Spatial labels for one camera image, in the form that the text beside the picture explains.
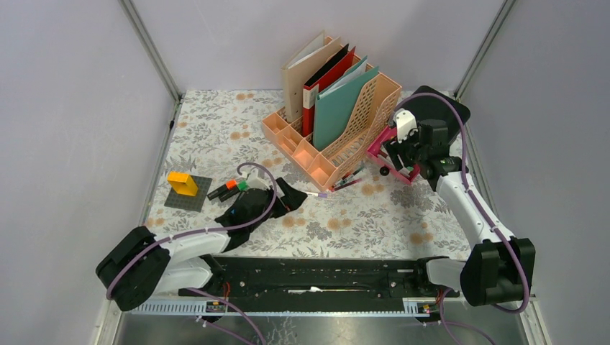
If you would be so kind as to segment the white marker purple cap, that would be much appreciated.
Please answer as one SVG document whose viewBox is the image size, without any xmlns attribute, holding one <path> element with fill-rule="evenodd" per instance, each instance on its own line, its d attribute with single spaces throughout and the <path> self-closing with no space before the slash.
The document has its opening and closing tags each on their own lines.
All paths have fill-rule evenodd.
<svg viewBox="0 0 610 345">
<path fill-rule="evenodd" d="M 316 193 L 316 192 L 305 192 L 305 193 L 310 196 L 314 196 L 314 197 L 318 197 L 318 198 L 327 198 L 328 197 L 328 195 L 326 193 Z"/>
</svg>

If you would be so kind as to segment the pink drawer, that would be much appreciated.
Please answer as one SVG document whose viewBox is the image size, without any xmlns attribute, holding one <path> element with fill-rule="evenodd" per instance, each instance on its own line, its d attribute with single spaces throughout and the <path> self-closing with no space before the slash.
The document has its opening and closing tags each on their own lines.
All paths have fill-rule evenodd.
<svg viewBox="0 0 610 345">
<path fill-rule="evenodd" d="M 382 176 L 392 175 L 402 183 L 411 185 L 419 175 L 419 167 L 416 165 L 405 167 L 402 165 L 401 169 L 397 170 L 389 153 L 383 146 L 384 142 L 395 140 L 395 138 L 396 129 L 386 126 L 367 148 L 366 155 L 372 162 L 380 166 L 379 173 Z"/>
</svg>

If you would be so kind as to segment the teal file folder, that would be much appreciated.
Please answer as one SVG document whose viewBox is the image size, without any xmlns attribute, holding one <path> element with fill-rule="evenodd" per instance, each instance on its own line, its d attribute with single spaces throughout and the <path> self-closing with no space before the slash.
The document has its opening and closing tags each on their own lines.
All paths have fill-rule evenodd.
<svg viewBox="0 0 610 345">
<path fill-rule="evenodd" d="M 316 96 L 312 144 L 318 151 L 342 135 L 363 86 L 378 74 L 378 67 L 367 69 L 367 66 L 365 56 Z"/>
</svg>

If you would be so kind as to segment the beige file binder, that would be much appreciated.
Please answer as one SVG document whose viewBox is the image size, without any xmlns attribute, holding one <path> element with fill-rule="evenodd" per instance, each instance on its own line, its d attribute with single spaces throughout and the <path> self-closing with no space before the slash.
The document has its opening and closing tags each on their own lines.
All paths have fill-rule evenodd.
<svg viewBox="0 0 610 345">
<path fill-rule="evenodd" d="M 305 82 L 342 48 L 341 37 L 328 38 L 325 31 L 309 40 L 281 68 L 284 115 L 288 123 L 299 119 Z"/>
</svg>

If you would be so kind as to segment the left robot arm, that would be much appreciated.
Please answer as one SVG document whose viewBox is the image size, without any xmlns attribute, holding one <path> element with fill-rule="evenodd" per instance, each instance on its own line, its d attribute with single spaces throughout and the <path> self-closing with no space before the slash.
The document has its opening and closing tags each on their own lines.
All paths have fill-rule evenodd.
<svg viewBox="0 0 610 345">
<path fill-rule="evenodd" d="M 95 273 L 106 288 L 107 298 L 121 311 L 131 311 L 155 294 L 182 288 L 215 295 L 224 278 L 204 256 L 240 247 L 263 222 L 297 210 L 307 196 L 277 178 L 269 188 L 239 193 L 216 218 L 217 228 L 162 236 L 138 226 L 102 259 Z"/>
</svg>

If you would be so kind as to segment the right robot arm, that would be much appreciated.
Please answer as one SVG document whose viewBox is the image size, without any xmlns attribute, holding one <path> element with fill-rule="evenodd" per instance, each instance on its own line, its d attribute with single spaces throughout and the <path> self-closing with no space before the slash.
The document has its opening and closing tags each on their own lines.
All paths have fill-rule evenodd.
<svg viewBox="0 0 610 345">
<path fill-rule="evenodd" d="M 449 154 L 450 135 L 443 120 L 410 118 L 393 126 L 386 145 L 403 166 L 414 165 L 447 204 L 470 245 L 465 261 L 448 257 L 419 260 L 412 277 L 417 293 L 430 296 L 440 286 L 460 292 L 471 306 L 492 305 L 521 313 L 531 295 L 536 249 L 528 238 L 516 238 L 482 199 L 464 157 Z"/>
</svg>

